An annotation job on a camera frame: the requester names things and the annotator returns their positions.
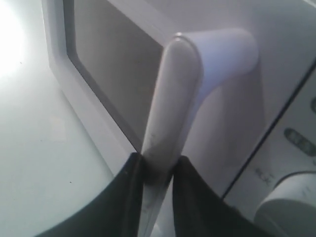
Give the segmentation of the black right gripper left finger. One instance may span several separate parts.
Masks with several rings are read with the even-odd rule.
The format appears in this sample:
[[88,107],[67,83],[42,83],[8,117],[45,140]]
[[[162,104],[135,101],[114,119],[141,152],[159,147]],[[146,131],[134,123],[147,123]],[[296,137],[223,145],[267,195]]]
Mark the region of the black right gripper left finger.
[[143,199],[145,161],[131,153],[110,184],[87,206],[41,237],[136,237]]

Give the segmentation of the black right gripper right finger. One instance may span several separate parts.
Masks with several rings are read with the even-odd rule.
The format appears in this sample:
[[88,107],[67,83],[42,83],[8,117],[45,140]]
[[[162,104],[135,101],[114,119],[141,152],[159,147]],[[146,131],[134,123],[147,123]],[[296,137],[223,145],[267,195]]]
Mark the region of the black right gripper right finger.
[[224,204],[185,156],[173,169],[172,198],[177,237],[249,236],[249,224]]

